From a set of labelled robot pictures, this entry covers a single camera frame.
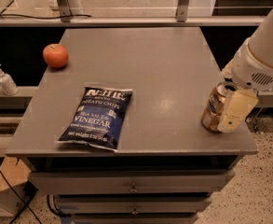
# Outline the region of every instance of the desk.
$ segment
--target desk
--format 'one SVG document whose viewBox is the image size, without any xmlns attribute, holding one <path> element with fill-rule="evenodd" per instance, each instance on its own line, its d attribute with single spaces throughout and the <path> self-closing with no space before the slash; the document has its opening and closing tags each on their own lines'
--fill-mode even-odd
<svg viewBox="0 0 273 224">
<path fill-rule="evenodd" d="M 199 28 L 69 29 L 61 43 L 70 61 L 47 69 L 7 155 L 76 223 L 193 223 L 257 152 L 244 123 L 233 133 L 200 123 L 222 78 Z M 57 142 L 85 85 L 133 89 L 117 152 Z"/>
</svg>

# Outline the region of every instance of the white robot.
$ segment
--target white robot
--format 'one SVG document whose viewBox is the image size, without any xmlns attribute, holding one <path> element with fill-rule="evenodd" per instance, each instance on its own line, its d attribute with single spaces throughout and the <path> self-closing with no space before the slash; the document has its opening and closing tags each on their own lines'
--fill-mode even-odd
<svg viewBox="0 0 273 224">
<path fill-rule="evenodd" d="M 257 92 L 273 87 L 273 9 L 222 71 L 239 87 L 228 91 L 218 130 L 234 131 L 257 105 Z"/>
</svg>

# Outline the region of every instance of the tin can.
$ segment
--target tin can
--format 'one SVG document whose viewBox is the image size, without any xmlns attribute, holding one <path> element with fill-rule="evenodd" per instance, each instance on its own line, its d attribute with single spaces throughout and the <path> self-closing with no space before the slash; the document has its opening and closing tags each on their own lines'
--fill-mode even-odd
<svg viewBox="0 0 273 224">
<path fill-rule="evenodd" d="M 202 114 L 203 126 L 213 132 L 220 132 L 218 124 L 225 107 L 225 99 L 228 90 L 236 91 L 238 86 L 233 82 L 221 82 L 212 89 L 209 101 Z"/>
</svg>

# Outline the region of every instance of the red apple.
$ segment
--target red apple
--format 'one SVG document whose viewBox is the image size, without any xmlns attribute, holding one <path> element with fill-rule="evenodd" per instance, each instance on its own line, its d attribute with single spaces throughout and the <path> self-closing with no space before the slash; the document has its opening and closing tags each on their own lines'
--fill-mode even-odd
<svg viewBox="0 0 273 224">
<path fill-rule="evenodd" d="M 52 68 L 62 68 L 68 64 L 69 54 L 61 44 L 50 44 L 43 49 L 44 61 Z"/>
</svg>

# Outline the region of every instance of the pump bottle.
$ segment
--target pump bottle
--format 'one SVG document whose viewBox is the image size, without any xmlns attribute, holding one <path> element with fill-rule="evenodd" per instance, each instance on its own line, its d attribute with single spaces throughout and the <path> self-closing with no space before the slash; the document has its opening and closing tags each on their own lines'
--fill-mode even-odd
<svg viewBox="0 0 273 224">
<path fill-rule="evenodd" d="M 0 69 L 0 87 L 8 96 L 15 95 L 19 90 L 12 77 L 9 74 L 3 72 L 2 69 Z"/>
</svg>

